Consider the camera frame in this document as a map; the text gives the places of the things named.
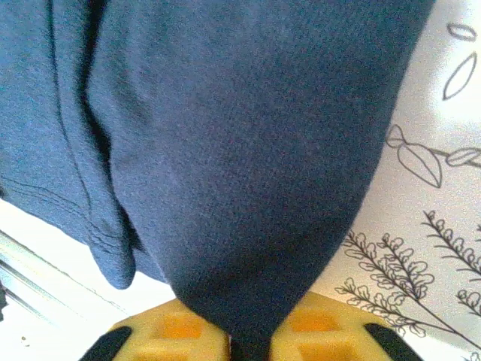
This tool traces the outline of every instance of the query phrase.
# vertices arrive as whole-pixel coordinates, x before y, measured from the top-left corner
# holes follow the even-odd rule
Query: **leaf drawing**
[[[437,238],[442,241],[442,244],[436,244],[435,248],[443,248],[448,250],[450,255],[442,256],[441,258],[457,259],[458,262],[464,264],[464,268],[458,268],[459,272],[474,273],[479,278],[471,278],[470,282],[481,281],[481,256],[476,255],[473,248],[466,247],[465,241],[462,237],[453,237],[453,230],[445,228],[446,222],[443,219],[436,221],[436,212],[424,212],[427,222],[422,224],[431,228],[434,233],[428,235],[429,238]]]
[[[398,160],[405,169],[427,184],[440,188],[443,182],[441,164],[434,153],[421,144],[406,141],[400,126],[393,125],[386,136],[389,147],[398,150]]]
[[[458,95],[469,83],[476,68],[477,54],[472,52],[449,77],[443,90],[443,100],[449,100]]]
[[[441,164],[437,157],[424,145],[402,144],[398,148],[399,162],[420,180],[440,188],[443,181]]]
[[[386,142],[401,138],[403,138],[401,129],[399,127],[392,128]],[[406,143],[397,144],[398,148],[401,148],[404,144]],[[424,213],[428,223],[423,224],[436,231],[435,235],[429,235],[428,237],[442,238],[445,242],[444,245],[435,247],[450,249],[455,253],[455,256],[442,258],[457,258],[469,267],[469,269],[463,268],[457,271],[470,271],[476,274],[481,272],[481,256],[476,259],[473,249],[466,248],[462,238],[454,238],[453,230],[445,228],[446,221],[443,219],[436,220],[435,211]],[[457,327],[455,328],[447,323],[424,303],[428,288],[435,283],[435,278],[432,274],[426,272],[428,269],[426,262],[412,260],[415,251],[407,246],[404,239],[393,238],[389,233],[385,233],[380,240],[371,242],[366,234],[355,234],[351,230],[345,237],[342,246],[346,248],[344,253],[350,258],[356,259],[359,267],[370,274],[370,278],[376,281],[377,288],[384,293],[376,293],[375,290],[366,285],[356,285],[352,278],[347,278],[343,286],[334,289],[341,295],[348,295],[347,303],[349,305],[384,318],[401,336],[410,332],[418,337],[425,337],[426,328],[437,329],[456,335],[477,350],[481,350],[481,344],[477,344]],[[481,293],[479,291],[459,290],[456,298],[458,304],[469,309],[470,314],[481,317]],[[436,322],[425,322],[408,317],[404,313],[405,303],[418,305],[423,311],[431,315]],[[476,352],[472,353],[469,360],[465,360],[481,361]]]
[[[448,33],[458,39],[463,41],[475,42],[477,33],[473,28],[463,24],[449,23],[447,26]]]
[[[404,139],[404,134],[400,126],[395,124],[391,127],[386,137],[386,143],[391,148],[399,148],[402,144],[406,144],[406,139]]]
[[[446,163],[452,167],[459,167],[464,165],[478,156],[481,156],[481,149],[479,148],[462,148],[452,152],[446,158]]]

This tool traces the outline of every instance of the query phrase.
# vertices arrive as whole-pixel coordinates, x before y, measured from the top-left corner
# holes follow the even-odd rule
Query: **branch drawing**
[[[381,290],[391,291],[388,296],[382,293],[371,296],[372,292],[367,286],[356,286],[352,278],[347,278],[344,285],[335,290],[339,294],[352,296],[347,300],[348,304],[383,317],[401,335],[409,330],[419,337],[424,337],[426,328],[438,329],[456,335],[481,350],[481,345],[449,325],[423,303],[428,287],[434,283],[435,277],[427,273],[426,262],[411,259],[414,250],[404,245],[404,239],[392,238],[386,233],[379,242],[374,243],[368,242],[364,233],[355,234],[350,231],[342,245],[346,248],[344,253],[357,259],[359,267],[371,273],[371,279],[376,281]],[[481,312],[478,310],[481,297],[478,296],[479,293],[468,294],[465,290],[459,291],[457,295],[459,303],[476,315],[478,311]],[[408,317],[400,309],[407,300],[414,302],[439,324]]]
[[[399,163],[405,169],[436,188],[440,188],[443,183],[443,170],[436,156],[446,157],[446,164],[451,167],[468,165],[481,169],[481,163],[475,162],[481,159],[480,148],[467,147],[447,153],[421,144],[412,144],[406,140],[403,130],[397,124],[389,129],[386,144],[398,151]]]
[[[467,293],[467,290],[461,290],[456,297],[459,304],[470,309],[470,314],[481,317],[481,296],[478,292]]]
[[[454,255],[450,254],[448,256],[442,256],[441,258],[453,258],[461,261],[464,263],[465,268],[458,268],[456,271],[471,272],[479,276],[479,278],[471,278],[470,282],[481,281],[481,256],[476,258],[473,248],[465,247],[463,238],[454,238],[452,229],[444,228],[445,220],[439,219],[436,221],[436,212],[424,212],[424,215],[428,222],[423,222],[422,224],[434,230],[434,233],[428,235],[428,237],[439,238],[443,241],[443,244],[437,244],[434,247],[444,248],[454,253]]]

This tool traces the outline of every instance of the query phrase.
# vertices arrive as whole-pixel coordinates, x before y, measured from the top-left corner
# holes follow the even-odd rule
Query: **wallpaper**
[[[383,317],[426,360],[481,358],[479,32],[481,2],[434,6],[362,209],[313,287]]]

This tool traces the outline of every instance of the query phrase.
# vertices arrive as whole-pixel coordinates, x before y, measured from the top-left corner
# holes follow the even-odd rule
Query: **fleece fabric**
[[[432,2],[3,1],[2,197],[262,358],[362,203]]]

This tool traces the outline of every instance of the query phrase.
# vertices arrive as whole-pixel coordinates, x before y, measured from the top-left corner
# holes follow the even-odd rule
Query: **yellow object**
[[[228,335],[178,299],[117,323],[132,334],[114,361],[226,361]]]
[[[365,330],[383,320],[342,302],[307,293],[271,339],[270,361],[390,361]],[[179,300],[130,317],[112,329],[132,334],[115,361],[228,361],[229,337]]]

